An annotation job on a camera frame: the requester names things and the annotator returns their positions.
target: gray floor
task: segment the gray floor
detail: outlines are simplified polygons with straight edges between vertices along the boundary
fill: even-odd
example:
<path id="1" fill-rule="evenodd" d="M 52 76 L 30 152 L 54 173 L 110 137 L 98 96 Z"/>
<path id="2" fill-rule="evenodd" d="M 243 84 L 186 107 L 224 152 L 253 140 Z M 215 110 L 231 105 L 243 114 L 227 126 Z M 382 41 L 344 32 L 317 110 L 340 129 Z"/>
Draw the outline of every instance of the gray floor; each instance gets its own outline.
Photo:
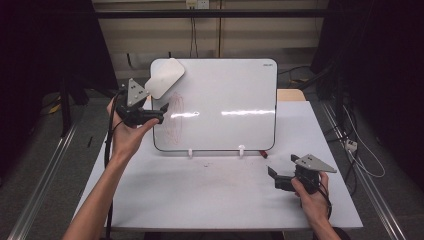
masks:
<path id="1" fill-rule="evenodd" d="M 302 76 L 296 74 L 296 72 L 293 72 L 292 78 L 310 77 L 307 72 L 302 72 Z M 288 74 L 281 75 L 279 88 L 285 88 L 288 85 Z M 318 122 L 325 131 L 332 126 L 314 91 L 313 87 L 307 89 L 305 96 L 311 102 Z M 108 99 L 92 92 L 90 92 L 90 96 L 91 99 L 87 106 L 72 106 L 73 115 L 83 111 L 81 122 L 32 223 L 27 239 L 58 239 L 62 236 L 72 218 L 83 186 L 85 186 L 103 144 L 107 128 L 108 119 L 105 107 Z M 359 122 L 358 131 L 361 138 L 379 157 L 386 169 L 385 177 L 374 178 L 376 186 L 399 221 L 406 238 L 424 239 L 424 231 L 421 229 L 424 226 L 423 192 L 398 168 L 390 152 L 384 146 L 378 144 L 377 136 L 366 120 L 363 119 L 360 111 L 356 110 L 355 113 Z M 7 239 L 9 236 L 54 153 L 60 139 L 60 133 L 60 113 L 41 116 L 18 164 L 3 179 L 3 185 L 0 188 L 0 239 Z M 328 139 L 334 137 L 333 133 L 327 136 Z M 342 175 L 344 175 L 347 172 L 349 162 L 340 143 L 329 143 L 329 147 Z M 380 173 L 380 167 L 362 145 L 359 145 L 359 154 L 369 171 Z M 357 184 L 357 191 L 352 198 L 364 223 L 364 228 L 350 230 L 348 231 L 349 235 L 352 239 L 391 239 L 361 182 L 358 181 Z M 353 177 L 351 176 L 348 187 L 351 188 L 352 186 Z M 142 239 L 143 235 L 143 233 L 136 232 L 114 232 L 112 237 L 113 239 Z M 265 239 L 263 235 L 251 235 L 250 237 L 252 237 L 251 239 Z M 288 240 L 311 239 L 311 232 L 285 232 L 285 237 Z M 166 236 L 166 239 L 187 238 L 187 236 L 172 234 Z"/>

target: table top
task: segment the table top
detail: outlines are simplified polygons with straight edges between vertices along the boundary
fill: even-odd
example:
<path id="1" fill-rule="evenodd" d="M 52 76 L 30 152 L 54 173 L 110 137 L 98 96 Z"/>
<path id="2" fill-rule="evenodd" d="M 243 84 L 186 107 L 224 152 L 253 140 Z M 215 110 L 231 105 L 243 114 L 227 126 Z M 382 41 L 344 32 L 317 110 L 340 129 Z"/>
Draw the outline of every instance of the table top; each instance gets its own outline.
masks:
<path id="1" fill-rule="evenodd" d="M 264 159 L 258 152 L 164 153 L 145 135 L 114 198 L 112 227 L 154 231 L 265 231 L 309 228 L 293 192 L 274 188 L 267 166 L 293 176 L 290 155 L 313 154 L 337 168 L 314 112 L 306 101 L 279 102 L 276 141 Z M 103 171 L 104 148 L 79 206 Z M 340 173 L 329 173 L 330 222 L 359 228 L 362 222 Z"/>

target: white clip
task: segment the white clip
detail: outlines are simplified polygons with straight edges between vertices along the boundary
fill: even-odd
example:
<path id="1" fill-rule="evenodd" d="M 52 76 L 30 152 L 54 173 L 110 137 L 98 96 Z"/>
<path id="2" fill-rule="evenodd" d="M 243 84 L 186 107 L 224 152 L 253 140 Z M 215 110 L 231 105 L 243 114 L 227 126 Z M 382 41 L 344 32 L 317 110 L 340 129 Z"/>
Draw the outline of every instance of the white clip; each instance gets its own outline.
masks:
<path id="1" fill-rule="evenodd" d="M 245 149 L 246 147 L 244 146 L 244 145 L 240 145 L 239 146 L 239 151 L 240 151 L 240 158 L 242 158 L 243 157 L 243 155 L 244 155 L 244 149 Z"/>

